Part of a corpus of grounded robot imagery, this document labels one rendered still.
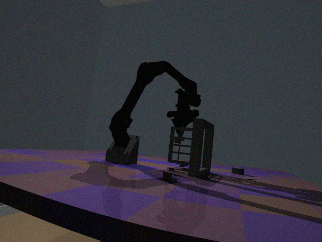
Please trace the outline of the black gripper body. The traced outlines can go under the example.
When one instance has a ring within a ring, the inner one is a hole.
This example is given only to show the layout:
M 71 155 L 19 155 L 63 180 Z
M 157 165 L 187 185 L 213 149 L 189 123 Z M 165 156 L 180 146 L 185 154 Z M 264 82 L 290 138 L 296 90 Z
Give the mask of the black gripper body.
M 188 117 L 189 115 L 186 115 L 185 113 L 184 115 L 182 115 L 182 110 L 184 107 L 187 109 L 190 108 L 188 103 L 178 102 L 176 104 L 176 107 L 177 107 L 177 111 L 169 111 L 167 113 L 167 117 L 169 118 L 174 117 L 174 119 L 182 119 L 184 121 L 194 122 L 194 117 Z

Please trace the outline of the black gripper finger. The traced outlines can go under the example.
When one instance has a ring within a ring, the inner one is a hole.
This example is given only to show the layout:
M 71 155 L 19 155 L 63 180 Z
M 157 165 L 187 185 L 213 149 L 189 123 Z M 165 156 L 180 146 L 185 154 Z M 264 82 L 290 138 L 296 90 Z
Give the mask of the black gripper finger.
M 175 127 L 181 127 L 184 120 L 182 119 L 171 119 Z M 177 134 L 180 134 L 180 130 L 176 130 Z
M 182 122 L 182 124 L 183 124 L 183 126 L 184 126 L 184 127 L 187 127 L 187 125 L 188 125 L 189 123 L 191 123 L 191 122 L 189 122 L 189 121 L 183 121 L 183 122 Z

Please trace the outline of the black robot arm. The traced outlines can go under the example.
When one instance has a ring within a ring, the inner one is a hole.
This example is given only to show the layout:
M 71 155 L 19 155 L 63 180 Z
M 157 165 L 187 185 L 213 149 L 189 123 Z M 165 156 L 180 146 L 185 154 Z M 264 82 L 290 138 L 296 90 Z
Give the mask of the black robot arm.
M 153 81 L 153 79 L 163 74 L 168 73 L 179 85 L 185 90 L 178 89 L 175 93 L 178 93 L 178 102 L 185 102 L 191 106 L 198 107 L 201 103 L 200 95 L 197 94 L 197 83 L 183 76 L 177 71 L 170 63 L 166 61 L 159 62 L 144 62 L 137 71 L 136 82 L 131 89 L 127 99 L 125 100 L 122 108 L 118 110 L 112 117 L 111 124 L 109 126 L 112 132 L 113 139 L 116 147 L 126 147 L 131 139 L 127 133 L 132 119 L 130 117 L 133 108 L 135 107 L 140 95 L 145 89 L 146 85 Z M 188 117 L 196 118 L 199 115 L 199 111 L 190 108 L 183 108 L 182 115 L 189 115 Z

